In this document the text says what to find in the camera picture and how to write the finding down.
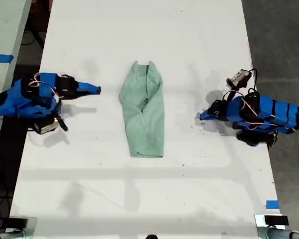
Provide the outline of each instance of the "green cloth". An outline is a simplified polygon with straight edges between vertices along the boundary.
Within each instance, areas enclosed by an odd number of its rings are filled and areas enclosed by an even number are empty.
[[[163,157],[163,81],[153,62],[134,62],[119,98],[132,157]]]

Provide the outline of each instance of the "concrete floor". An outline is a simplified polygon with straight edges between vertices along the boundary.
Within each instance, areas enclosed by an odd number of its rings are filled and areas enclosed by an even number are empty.
[[[258,90],[299,106],[299,0],[242,0]],[[299,231],[299,131],[269,151],[281,212]]]

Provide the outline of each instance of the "cable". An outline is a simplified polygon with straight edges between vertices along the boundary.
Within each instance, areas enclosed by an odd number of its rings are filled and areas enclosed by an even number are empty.
[[[30,31],[24,31],[24,33],[23,33],[23,36],[22,36],[22,39],[23,39],[23,37],[25,36],[25,34],[30,34],[31,32]],[[22,43],[21,42],[21,46],[28,46],[28,45],[31,45],[32,43],[34,43],[35,42],[35,37],[33,36],[33,40],[32,41],[30,41],[29,43]]]
[[[35,73],[35,74],[34,74],[34,77],[33,77],[34,80],[31,81],[28,85],[31,86],[31,87],[40,87],[40,83],[42,83],[42,84],[46,84],[46,85],[51,89],[51,91],[52,91],[58,98],[61,98],[61,97],[58,95],[58,93],[54,90],[54,88],[53,88],[50,84],[48,84],[48,83],[46,83],[46,82],[43,82],[43,81],[38,81],[37,78],[36,78],[38,75],[40,75],[39,72]]]
[[[224,94],[224,96],[223,96],[223,99],[225,98],[225,96],[226,96],[229,92],[236,92],[236,93],[242,95],[242,98],[241,98],[242,101],[248,106],[248,108],[254,113],[255,116],[258,116],[258,114],[256,113],[256,111],[255,111],[255,110],[250,106],[250,104],[248,104],[248,102],[246,101],[245,96],[244,96],[242,93],[238,92],[238,91],[230,90],[230,91],[226,92],[226,93]]]
[[[258,71],[256,68],[251,69],[249,72],[254,72],[255,73],[255,85],[254,85],[254,90],[256,91],[256,83],[257,83],[257,78],[258,78]]]

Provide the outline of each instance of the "white tabletop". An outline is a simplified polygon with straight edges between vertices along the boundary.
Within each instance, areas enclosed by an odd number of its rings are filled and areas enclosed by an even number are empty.
[[[11,86],[30,6],[31,0],[0,0],[0,54],[14,56],[10,64],[0,63],[0,92]]]
[[[135,60],[163,76],[163,158],[129,154],[118,94]],[[195,121],[240,69],[239,0],[54,0],[41,72],[102,93],[64,102],[68,132],[28,133],[11,216],[36,217],[35,238],[257,238],[277,199],[267,147]]]

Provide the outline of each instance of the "blue painter's tape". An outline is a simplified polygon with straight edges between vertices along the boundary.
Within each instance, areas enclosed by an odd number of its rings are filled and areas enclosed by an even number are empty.
[[[279,202],[277,200],[267,200],[266,209],[279,209]]]
[[[0,55],[0,63],[10,63],[13,58],[12,55]]]

